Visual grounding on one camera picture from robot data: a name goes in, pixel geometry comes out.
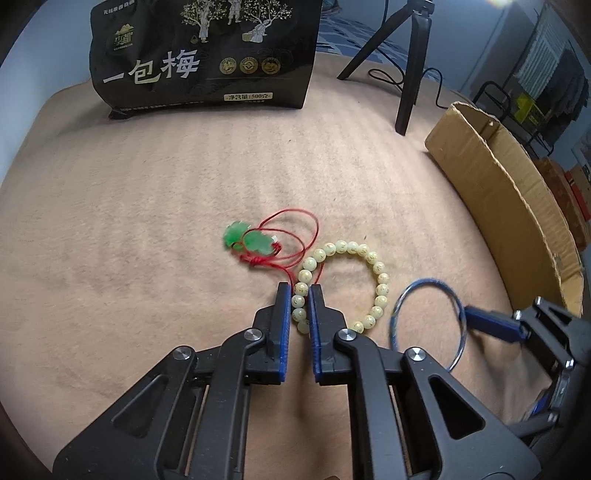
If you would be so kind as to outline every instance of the blue wire ring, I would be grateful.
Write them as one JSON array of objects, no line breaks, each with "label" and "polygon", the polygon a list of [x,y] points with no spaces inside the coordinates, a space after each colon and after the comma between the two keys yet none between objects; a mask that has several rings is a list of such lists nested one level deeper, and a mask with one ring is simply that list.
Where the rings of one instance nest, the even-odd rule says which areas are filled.
[{"label": "blue wire ring", "polygon": [[407,295],[410,294],[412,291],[424,287],[424,286],[433,286],[437,287],[440,290],[443,290],[447,293],[453,300],[456,302],[457,312],[458,312],[458,319],[460,321],[460,328],[462,331],[462,335],[460,337],[460,344],[457,347],[456,357],[453,359],[452,364],[447,367],[447,371],[451,372],[460,361],[462,354],[464,353],[464,349],[466,348],[466,338],[468,336],[468,325],[466,323],[466,312],[464,311],[464,305],[456,295],[456,292],[452,290],[452,288],[447,285],[445,282],[438,280],[436,278],[421,278],[419,280],[415,280],[412,282],[406,289],[402,292],[402,295],[396,301],[396,305],[394,306],[394,311],[392,312],[392,316],[390,317],[390,342],[392,350],[398,350],[398,342],[396,341],[396,324],[398,323],[398,314],[400,313],[400,309],[402,308],[402,304],[406,299]]}]

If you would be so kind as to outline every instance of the snack bag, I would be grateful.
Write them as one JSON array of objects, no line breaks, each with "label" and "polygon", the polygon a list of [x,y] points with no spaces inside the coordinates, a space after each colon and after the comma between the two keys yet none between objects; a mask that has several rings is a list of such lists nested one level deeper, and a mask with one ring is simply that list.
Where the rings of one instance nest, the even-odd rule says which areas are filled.
[{"label": "snack bag", "polygon": [[90,73],[111,118],[180,105],[302,108],[322,0],[106,0]]}]

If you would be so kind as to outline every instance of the logo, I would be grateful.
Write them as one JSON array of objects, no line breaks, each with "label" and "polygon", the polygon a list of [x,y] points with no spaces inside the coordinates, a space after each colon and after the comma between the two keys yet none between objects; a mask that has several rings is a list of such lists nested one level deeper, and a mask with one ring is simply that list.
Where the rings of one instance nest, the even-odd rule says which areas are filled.
[{"label": "logo", "polygon": [[240,69],[247,74],[255,73],[258,68],[258,62],[254,57],[246,57],[240,62]]},{"label": "logo", "polygon": [[134,28],[126,23],[121,29],[115,32],[115,48],[113,50],[121,50],[132,46],[131,37],[134,34]]},{"label": "logo", "polygon": [[220,72],[222,72],[224,75],[230,75],[231,73],[234,73],[236,71],[236,60],[234,60],[231,57],[228,57],[226,59],[223,59],[220,63]]},{"label": "logo", "polygon": [[281,68],[281,62],[273,57],[265,59],[261,63],[261,70],[267,75],[275,75]]}]

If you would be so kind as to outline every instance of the black cable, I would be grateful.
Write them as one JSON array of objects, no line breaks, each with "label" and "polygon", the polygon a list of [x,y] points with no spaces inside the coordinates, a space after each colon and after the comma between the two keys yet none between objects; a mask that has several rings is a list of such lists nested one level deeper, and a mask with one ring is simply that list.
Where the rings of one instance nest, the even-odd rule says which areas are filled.
[{"label": "black cable", "polygon": [[[389,0],[385,0],[385,2],[384,2],[384,17],[382,19],[382,26],[386,23],[386,20],[388,18],[388,7],[389,7]],[[399,82],[396,82],[389,73],[387,73],[381,69],[369,69],[368,75],[371,78],[373,78],[374,80],[379,80],[380,82],[385,82],[390,85],[394,85],[396,88],[398,88],[398,90],[400,90],[402,92],[402,85],[404,84],[404,70],[402,69],[402,67],[400,65],[398,65],[398,63],[393,61],[389,56],[387,56],[383,51],[381,51],[379,49],[379,47],[376,50],[378,50],[378,52],[380,52],[384,57],[386,57],[386,59],[388,59],[390,61],[390,63],[398,69],[398,71],[400,72],[400,75],[402,76],[402,80],[400,80]],[[437,97],[435,98],[435,105],[438,106],[439,108],[447,110],[446,106],[439,105],[439,96],[441,95],[441,89],[443,87],[443,74],[441,73],[441,70],[430,67],[423,72],[423,76],[421,78],[424,78],[424,76],[427,74],[427,72],[430,72],[430,71],[434,71],[439,74],[439,88],[437,89]],[[385,76],[386,78],[380,78],[379,76],[376,75],[376,73],[379,73],[379,74]]]},{"label": "black cable", "polygon": [[386,23],[386,20],[388,19],[388,7],[389,7],[389,3],[390,0],[385,0],[385,8],[384,8],[384,18],[382,19],[382,25],[384,25]]},{"label": "black cable", "polygon": [[447,110],[446,106],[443,105],[439,105],[439,96],[441,95],[441,87],[443,86],[443,74],[441,73],[440,70],[437,70],[436,68],[430,67],[427,70],[425,70],[423,72],[423,77],[427,74],[427,72],[429,72],[430,70],[437,72],[439,74],[439,88],[437,89],[437,96],[435,97],[435,105],[437,105],[439,108],[443,108],[444,110]]}]

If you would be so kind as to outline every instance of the beaded bracelet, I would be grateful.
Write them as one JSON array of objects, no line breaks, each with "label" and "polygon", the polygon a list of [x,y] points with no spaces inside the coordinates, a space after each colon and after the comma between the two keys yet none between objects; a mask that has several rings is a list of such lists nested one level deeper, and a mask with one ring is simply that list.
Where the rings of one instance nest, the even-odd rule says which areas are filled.
[{"label": "beaded bracelet", "polygon": [[311,257],[305,258],[302,262],[302,270],[300,270],[297,276],[299,282],[295,284],[294,295],[291,298],[291,306],[294,309],[291,317],[297,322],[297,329],[300,333],[310,333],[310,325],[306,318],[306,310],[304,309],[304,305],[306,304],[304,297],[308,295],[309,285],[313,278],[312,272],[319,263],[322,263],[327,257],[332,257],[335,253],[359,255],[372,266],[374,273],[378,276],[378,286],[375,289],[377,296],[374,300],[374,306],[363,320],[355,322],[350,328],[355,330],[355,332],[363,333],[364,330],[372,329],[375,321],[384,315],[384,308],[388,304],[386,295],[388,295],[388,282],[390,281],[390,276],[385,272],[386,265],[378,261],[378,254],[370,251],[367,245],[358,245],[357,242],[347,243],[344,240],[338,240],[334,244],[327,243],[322,248],[317,248],[312,252]]}]

